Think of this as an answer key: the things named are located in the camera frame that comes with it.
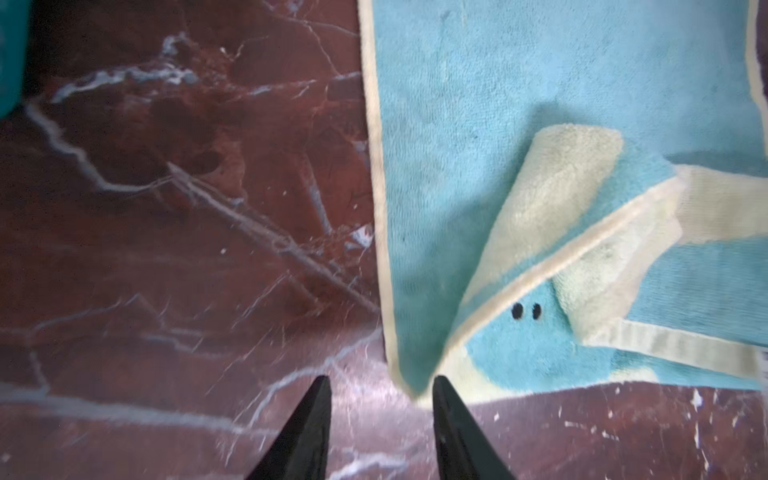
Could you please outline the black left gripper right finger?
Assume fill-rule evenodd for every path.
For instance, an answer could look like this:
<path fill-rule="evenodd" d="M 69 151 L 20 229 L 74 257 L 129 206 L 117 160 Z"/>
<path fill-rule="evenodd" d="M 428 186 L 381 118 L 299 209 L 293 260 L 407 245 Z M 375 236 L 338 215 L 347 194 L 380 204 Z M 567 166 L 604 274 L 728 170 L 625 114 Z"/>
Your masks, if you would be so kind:
<path fill-rule="evenodd" d="M 445 376 L 432 387 L 434 438 L 441 480 L 514 480 Z"/>

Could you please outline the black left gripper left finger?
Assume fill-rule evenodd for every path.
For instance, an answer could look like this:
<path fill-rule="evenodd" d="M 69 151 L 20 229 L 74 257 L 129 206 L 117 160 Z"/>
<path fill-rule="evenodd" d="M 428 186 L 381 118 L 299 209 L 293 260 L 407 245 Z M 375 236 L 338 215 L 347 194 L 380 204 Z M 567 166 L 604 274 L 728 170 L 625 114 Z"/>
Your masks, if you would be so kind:
<path fill-rule="evenodd" d="M 271 447 L 247 480 L 326 478 L 332 390 L 326 375 L 315 378 Z"/>

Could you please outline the light green cloth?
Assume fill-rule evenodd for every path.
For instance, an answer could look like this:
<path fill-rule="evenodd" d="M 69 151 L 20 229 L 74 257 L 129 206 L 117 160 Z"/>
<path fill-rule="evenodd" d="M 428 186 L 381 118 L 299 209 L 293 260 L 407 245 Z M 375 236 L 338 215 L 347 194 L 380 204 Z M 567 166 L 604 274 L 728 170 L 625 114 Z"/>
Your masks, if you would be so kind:
<path fill-rule="evenodd" d="M 386 358 L 428 405 L 767 386 L 763 1 L 362 1 Z"/>

